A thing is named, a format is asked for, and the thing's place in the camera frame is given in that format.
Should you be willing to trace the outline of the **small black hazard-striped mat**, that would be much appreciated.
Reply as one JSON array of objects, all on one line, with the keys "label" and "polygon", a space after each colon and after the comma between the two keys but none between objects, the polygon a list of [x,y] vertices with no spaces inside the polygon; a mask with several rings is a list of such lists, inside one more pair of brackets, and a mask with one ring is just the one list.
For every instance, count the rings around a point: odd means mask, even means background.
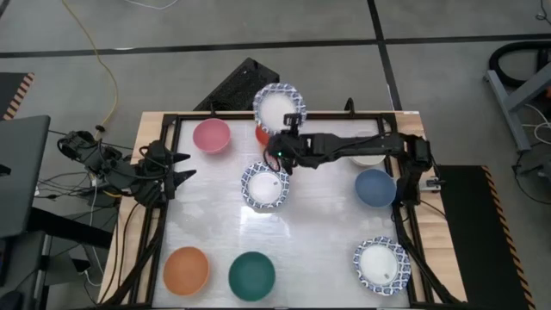
[{"label": "small black hazard-striped mat", "polygon": [[0,121],[15,118],[34,79],[33,72],[0,72]]}]

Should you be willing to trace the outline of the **green bowl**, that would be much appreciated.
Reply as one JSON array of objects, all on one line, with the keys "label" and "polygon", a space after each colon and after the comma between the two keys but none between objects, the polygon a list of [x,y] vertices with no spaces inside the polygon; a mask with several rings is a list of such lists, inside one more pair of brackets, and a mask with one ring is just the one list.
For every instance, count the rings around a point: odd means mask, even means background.
[{"label": "green bowl", "polygon": [[242,301],[260,301],[271,292],[275,282],[275,266],[258,251],[236,257],[228,272],[229,287]]}]

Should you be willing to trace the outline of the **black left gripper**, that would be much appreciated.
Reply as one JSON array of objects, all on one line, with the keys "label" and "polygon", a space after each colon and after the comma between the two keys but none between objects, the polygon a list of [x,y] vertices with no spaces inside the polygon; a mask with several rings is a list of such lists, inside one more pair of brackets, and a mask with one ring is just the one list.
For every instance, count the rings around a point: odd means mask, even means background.
[{"label": "black left gripper", "polygon": [[172,165],[190,158],[186,153],[172,153],[160,140],[142,146],[138,163],[139,190],[135,200],[146,208],[161,208],[175,198],[176,188],[190,179],[196,170],[174,171]]}]

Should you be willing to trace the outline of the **black metal table frame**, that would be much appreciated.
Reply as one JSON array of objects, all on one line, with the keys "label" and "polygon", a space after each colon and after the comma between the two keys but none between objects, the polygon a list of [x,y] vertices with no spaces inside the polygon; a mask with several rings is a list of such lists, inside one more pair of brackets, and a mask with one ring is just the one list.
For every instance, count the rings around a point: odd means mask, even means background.
[{"label": "black metal table frame", "polygon": [[[176,145],[176,127],[181,121],[203,121],[210,114],[206,111],[195,112],[149,112],[142,114],[137,138],[132,151],[131,162],[141,159],[139,148],[153,140],[160,139],[169,147]],[[310,120],[337,121],[337,120],[364,120],[370,116],[380,116],[391,128],[406,134],[424,135],[424,126],[418,111],[360,111],[353,109],[348,103],[343,111],[313,111],[308,114]],[[467,305],[466,292],[463,287],[459,265],[455,257],[455,249],[451,244],[452,238],[449,224],[444,220],[436,219],[431,225],[428,222],[429,213],[424,210],[416,211],[406,208],[402,211],[408,215],[404,232],[411,239],[418,255],[431,267],[435,277],[452,295],[458,303]],[[102,303],[96,310],[145,310],[152,308],[154,280],[157,276],[157,263],[160,250],[155,250],[147,258],[139,274],[132,279],[126,295],[115,305],[108,304],[119,289],[118,281],[123,281],[134,265],[140,260],[142,252],[147,249],[159,226],[164,224],[158,218],[158,211],[151,211],[138,207],[132,197],[123,197],[120,200],[117,228],[113,237],[108,260],[106,275],[102,279],[102,286],[98,300]]]}]

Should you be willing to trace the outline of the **pink bowl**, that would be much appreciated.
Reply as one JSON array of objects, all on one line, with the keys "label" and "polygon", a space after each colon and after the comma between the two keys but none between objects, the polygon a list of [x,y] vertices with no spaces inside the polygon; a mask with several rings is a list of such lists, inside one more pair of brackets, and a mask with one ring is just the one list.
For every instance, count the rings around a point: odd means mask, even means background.
[{"label": "pink bowl", "polygon": [[231,130],[227,123],[218,118],[201,121],[194,129],[193,142],[206,153],[222,152],[231,140]]}]

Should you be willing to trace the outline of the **dark grey monitor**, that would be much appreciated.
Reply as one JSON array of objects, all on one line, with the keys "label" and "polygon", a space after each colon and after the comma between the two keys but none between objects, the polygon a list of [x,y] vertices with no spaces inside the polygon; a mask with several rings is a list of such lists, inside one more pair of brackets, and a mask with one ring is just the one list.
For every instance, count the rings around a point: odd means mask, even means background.
[{"label": "dark grey monitor", "polygon": [[32,116],[0,121],[0,239],[27,230],[51,118]]}]

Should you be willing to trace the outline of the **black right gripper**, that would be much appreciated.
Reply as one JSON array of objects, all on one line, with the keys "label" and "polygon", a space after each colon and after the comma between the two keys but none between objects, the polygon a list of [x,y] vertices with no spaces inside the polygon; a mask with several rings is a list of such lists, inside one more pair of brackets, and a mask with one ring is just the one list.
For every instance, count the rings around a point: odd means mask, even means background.
[{"label": "black right gripper", "polygon": [[281,131],[271,136],[264,152],[277,160],[277,170],[284,169],[286,172],[292,172],[293,168],[307,156],[313,135],[299,134],[298,127],[302,124],[302,116],[299,113],[285,114],[283,124],[291,128],[289,131]]}]

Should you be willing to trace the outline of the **grey metal stand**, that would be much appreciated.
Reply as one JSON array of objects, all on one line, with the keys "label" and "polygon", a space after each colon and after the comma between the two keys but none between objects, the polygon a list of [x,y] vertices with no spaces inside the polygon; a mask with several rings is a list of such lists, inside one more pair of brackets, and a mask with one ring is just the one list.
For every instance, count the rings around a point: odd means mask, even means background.
[{"label": "grey metal stand", "polygon": [[486,72],[484,80],[492,87],[498,105],[515,140],[517,150],[519,152],[529,151],[531,149],[530,142],[517,113],[524,105],[531,103],[537,95],[541,94],[548,86],[551,86],[551,63],[511,93],[507,92],[497,73],[493,70]]}]

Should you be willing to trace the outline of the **black desk frame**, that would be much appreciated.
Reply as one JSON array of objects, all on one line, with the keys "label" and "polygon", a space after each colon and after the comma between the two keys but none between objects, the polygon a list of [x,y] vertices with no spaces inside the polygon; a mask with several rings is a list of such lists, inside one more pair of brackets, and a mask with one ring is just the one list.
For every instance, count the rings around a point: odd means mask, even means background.
[{"label": "black desk frame", "polygon": [[46,261],[42,251],[47,235],[100,248],[108,248],[113,237],[100,228],[32,208],[20,230],[8,236],[12,248],[4,283],[0,285],[0,310],[34,309],[38,272]]}]

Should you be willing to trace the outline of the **small grey control box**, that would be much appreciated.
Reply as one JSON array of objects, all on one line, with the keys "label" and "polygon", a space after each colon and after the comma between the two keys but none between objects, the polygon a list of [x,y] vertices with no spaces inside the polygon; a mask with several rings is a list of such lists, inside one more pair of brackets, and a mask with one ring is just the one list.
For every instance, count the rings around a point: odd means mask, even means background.
[{"label": "small grey control box", "polygon": [[425,177],[420,179],[419,189],[421,191],[437,192],[442,189],[442,186],[445,183],[445,180],[442,180],[440,177],[437,176]]}]

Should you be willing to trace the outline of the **black perforated box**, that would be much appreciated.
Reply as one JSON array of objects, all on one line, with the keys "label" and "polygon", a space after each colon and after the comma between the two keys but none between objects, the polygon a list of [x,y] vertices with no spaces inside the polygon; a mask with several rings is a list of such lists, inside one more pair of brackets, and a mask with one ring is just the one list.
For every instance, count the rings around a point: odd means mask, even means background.
[{"label": "black perforated box", "polygon": [[194,111],[252,110],[256,93],[264,86],[279,83],[280,75],[252,58],[246,58]]}]

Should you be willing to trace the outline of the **large black hazard-striped mat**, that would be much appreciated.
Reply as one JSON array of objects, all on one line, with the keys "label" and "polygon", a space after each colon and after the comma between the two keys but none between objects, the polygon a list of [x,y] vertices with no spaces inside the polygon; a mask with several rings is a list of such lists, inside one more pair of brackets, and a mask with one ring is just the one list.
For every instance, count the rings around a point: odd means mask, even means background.
[{"label": "large black hazard-striped mat", "polygon": [[441,165],[438,170],[467,302],[492,310],[536,310],[489,169]]}]

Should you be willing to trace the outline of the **orange bowl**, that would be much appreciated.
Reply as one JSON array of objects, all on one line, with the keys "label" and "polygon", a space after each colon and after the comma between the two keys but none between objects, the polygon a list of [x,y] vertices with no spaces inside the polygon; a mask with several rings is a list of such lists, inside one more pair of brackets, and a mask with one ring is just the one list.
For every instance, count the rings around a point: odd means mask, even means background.
[{"label": "orange bowl", "polygon": [[164,264],[165,287],[174,295],[194,295],[207,283],[210,266],[206,254],[193,246],[173,251]]}]

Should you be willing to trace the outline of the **blue white patterned bowl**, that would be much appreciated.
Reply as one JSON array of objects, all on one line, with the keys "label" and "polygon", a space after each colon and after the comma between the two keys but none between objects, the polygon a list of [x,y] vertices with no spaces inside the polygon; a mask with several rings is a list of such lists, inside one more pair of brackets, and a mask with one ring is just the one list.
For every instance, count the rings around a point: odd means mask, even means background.
[{"label": "blue white patterned bowl", "polygon": [[267,84],[256,93],[252,106],[256,124],[268,135],[288,128],[284,123],[286,114],[298,114],[300,126],[306,121],[304,98],[291,84]]},{"label": "blue white patterned bowl", "polygon": [[284,171],[273,171],[264,162],[250,165],[240,178],[241,194],[251,208],[278,208],[287,199],[290,177]]},{"label": "blue white patterned bowl", "polygon": [[407,287],[412,276],[406,250],[385,236],[361,242],[352,263],[360,283],[378,295],[396,295]]}]

